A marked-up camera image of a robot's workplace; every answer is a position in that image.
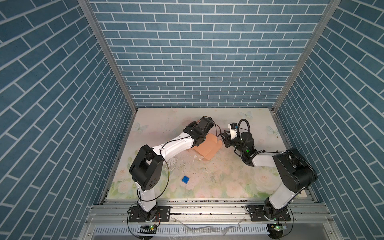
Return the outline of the pink cardboard paper box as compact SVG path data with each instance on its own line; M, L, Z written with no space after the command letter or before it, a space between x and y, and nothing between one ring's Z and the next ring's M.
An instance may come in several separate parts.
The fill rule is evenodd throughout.
M209 133L202 144L192 149L203 157L203 161L210 161L222 146L223 141L219 140L214 134Z

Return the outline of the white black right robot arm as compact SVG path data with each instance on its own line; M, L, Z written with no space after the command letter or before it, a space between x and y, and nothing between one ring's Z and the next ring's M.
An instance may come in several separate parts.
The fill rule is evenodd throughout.
M250 132L224 131L220 137L226 148L233 147L234 153L247 166L277 168L282 183L265 200L265 214L281 212L300 192L317 180L317 173L297 149L290 148L283 152L258 151Z

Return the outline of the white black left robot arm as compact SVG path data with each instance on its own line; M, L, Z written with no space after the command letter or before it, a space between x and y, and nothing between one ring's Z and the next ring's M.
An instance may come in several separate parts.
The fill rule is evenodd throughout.
M176 138L159 146L142 146L129 173L138 188L138 205L144 213L151 213L157 208L154 187L161 178L163 164L169 168L168 160L177 154L198 147L202 144L210 129L215 126L212 118L203 116L199 121L188 124Z

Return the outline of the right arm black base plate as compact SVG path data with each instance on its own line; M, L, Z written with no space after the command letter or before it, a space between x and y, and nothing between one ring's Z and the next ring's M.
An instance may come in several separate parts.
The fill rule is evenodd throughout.
M245 209L249 214L252 222L263 222L263 221L289 222L292 220L287 207L280 210L276 210L271 206L247 205Z

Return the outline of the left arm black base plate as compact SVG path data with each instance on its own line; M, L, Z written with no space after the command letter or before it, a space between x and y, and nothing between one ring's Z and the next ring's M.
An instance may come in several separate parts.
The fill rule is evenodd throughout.
M128 211L129 223L144 223L144 222L169 222L171 215L170 206L155 206L149 212L146 212L140 206L133 206Z

